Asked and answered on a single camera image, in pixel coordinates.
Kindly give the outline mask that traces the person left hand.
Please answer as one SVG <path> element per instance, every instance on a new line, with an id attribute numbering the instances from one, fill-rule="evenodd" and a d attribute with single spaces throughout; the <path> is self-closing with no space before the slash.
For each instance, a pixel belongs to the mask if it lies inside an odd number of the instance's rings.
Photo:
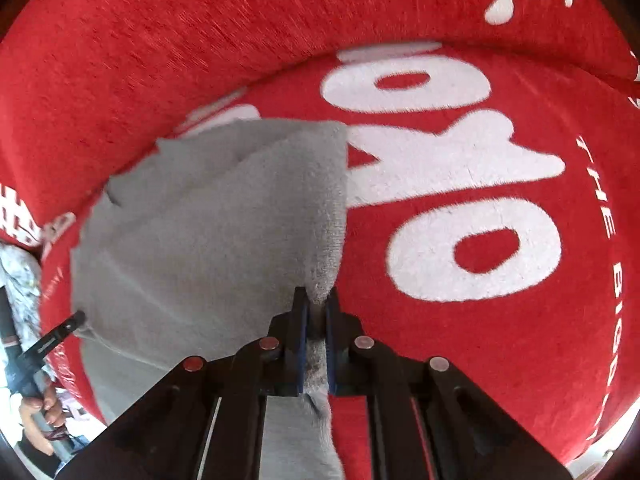
<path id="1" fill-rule="evenodd" d="M 55 385 L 48 382 L 41 398 L 24 396 L 20 405 L 20 416 L 24 434 L 27 440 L 40 451 L 52 454 L 49 451 L 51 442 L 44 435 L 43 430 L 35 420 L 36 415 L 42 415 L 46 424 L 54 429 L 61 428 L 66 423 L 66 415 L 63 405 L 55 391 Z"/>

